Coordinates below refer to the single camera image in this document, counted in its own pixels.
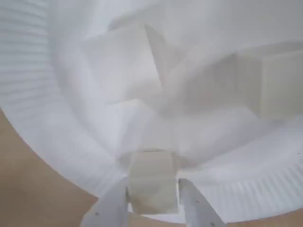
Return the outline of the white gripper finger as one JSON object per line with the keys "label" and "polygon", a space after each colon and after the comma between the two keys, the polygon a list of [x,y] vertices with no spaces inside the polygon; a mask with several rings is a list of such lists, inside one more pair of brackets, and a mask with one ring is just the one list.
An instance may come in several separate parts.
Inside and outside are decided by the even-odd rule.
{"label": "white gripper finger", "polygon": [[128,226],[127,180],[113,185],[83,216],[81,227]]}
{"label": "white gripper finger", "polygon": [[224,222],[199,189],[188,179],[178,181],[179,199],[188,227],[223,227]]}

